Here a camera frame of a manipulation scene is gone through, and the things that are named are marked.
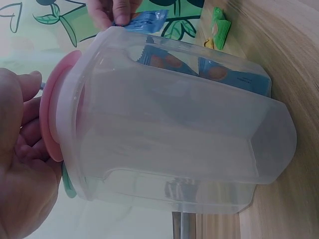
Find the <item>wooden surface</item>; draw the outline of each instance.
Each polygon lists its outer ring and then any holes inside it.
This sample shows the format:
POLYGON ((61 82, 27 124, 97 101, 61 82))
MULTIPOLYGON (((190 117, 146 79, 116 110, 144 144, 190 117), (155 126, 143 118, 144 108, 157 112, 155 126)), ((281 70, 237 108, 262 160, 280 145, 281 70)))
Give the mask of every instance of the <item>wooden surface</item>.
POLYGON ((237 215, 197 215, 197 239, 319 238, 319 0, 206 0, 196 43, 210 36, 212 9, 232 27, 225 51, 264 67, 272 97, 287 104, 298 146, 278 178, 258 186, 237 215))
POLYGON ((173 218, 173 239, 196 239, 196 214, 186 214, 187 219, 186 222, 184 222, 184 227, 186 229, 184 232, 186 232, 187 236, 182 237, 181 235, 181 213, 178 212, 172 212, 172 218, 173 218))

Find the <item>blue snack packet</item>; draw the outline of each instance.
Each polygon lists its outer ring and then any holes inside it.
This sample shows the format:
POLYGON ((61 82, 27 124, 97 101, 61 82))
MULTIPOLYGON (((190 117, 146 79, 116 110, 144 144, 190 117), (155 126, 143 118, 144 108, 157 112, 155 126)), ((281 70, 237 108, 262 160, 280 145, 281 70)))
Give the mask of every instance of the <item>blue snack packet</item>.
POLYGON ((128 31, 139 33, 155 33, 164 26, 168 14, 168 10, 142 11, 132 15, 130 24, 124 26, 128 31))
POLYGON ((270 78, 250 72, 233 71, 217 62, 198 59, 199 76, 270 97, 270 78))
MULTIPOLYGON (((153 39, 150 36, 147 37, 147 43, 153 43, 153 39)), ((151 45, 145 46, 137 62, 147 66, 198 76, 185 62, 169 54, 168 51, 151 45)))

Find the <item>clear plastic container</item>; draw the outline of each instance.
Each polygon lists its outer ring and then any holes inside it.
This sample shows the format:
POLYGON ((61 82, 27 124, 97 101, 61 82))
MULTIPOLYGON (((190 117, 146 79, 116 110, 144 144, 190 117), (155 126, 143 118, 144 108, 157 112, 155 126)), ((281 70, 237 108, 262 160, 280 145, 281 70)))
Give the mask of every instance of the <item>clear plastic container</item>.
POLYGON ((146 45, 198 73, 206 58, 266 76, 203 47, 111 27, 66 56, 44 88, 40 122, 50 155, 84 199, 191 213, 236 213, 256 184, 291 161, 286 106, 220 82, 138 62, 146 45))

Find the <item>pink lid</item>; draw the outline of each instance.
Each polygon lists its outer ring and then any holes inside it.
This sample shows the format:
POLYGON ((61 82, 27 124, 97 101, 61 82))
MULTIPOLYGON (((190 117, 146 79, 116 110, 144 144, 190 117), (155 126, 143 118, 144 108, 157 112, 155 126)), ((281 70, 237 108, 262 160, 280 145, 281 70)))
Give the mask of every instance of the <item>pink lid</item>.
POLYGON ((81 51, 73 51, 66 55, 54 68, 50 74, 42 94, 42 99, 40 103, 40 127, 42 138, 44 140, 45 146, 48 150, 51 158, 57 162, 63 161, 63 156, 61 148, 58 142, 52 137, 55 134, 56 129, 49 127, 49 107, 50 100, 52 97, 52 92, 56 85, 56 82, 63 77, 66 70, 71 69, 78 59, 81 57, 81 51))

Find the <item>green leaf painting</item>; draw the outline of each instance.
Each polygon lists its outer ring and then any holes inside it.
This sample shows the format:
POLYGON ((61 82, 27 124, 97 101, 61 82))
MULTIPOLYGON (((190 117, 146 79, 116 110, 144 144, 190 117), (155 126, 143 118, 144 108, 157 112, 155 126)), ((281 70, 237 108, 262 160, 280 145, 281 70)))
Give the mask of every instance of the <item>green leaf painting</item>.
POLYGON ((60 16, 60 8, 57 4, 52 4, 51 5, 51 10, 52 10, 52 14, 55 16, 55 17, 59 17, 60 16))
POLYGON ((183 30, 185 33, 187 33, 187 35, 191 37, 196 36, 196 29, 188 20, 182 20, 181 26, 183 27, 183 30))
POLYGON ((42 24, 56 24, 60 19, 59 17, 54 16, 53 14, 48 14, 45 16, 34 16, 34 19, 42 24))
POLYGON ((167 25, 161 36, 183 41, 185 34, 195 38, 203 5, 204 0, 144 0, 138 11, 168 9, 167 25))
POLYGON ((180 40, 181 36, 182 36, 182 28, 181 28, 180 21, 174 21, 173 23, 171 23, 163 35, 163 37, 174 39, 174 40, 180 40))
MULTIPOLYGON (((46 25, 60 22, 72 45, 77 47, 79 42, 95 37, 99 29, 94 26, 84 3, 74 0, 66 1, 75 4, 75 8, 61 14, 63 5, 58 6, 56 0, 36 0, 41 6, 50 6, 51 12, 33 17, 37 22, 46 25)), ((204 0, 143 0, 137 12, 167 9, 167 24, 160 35, 169 39, 192 42, 191 40, 196 36, 196 25, 203 4, 204 0)))

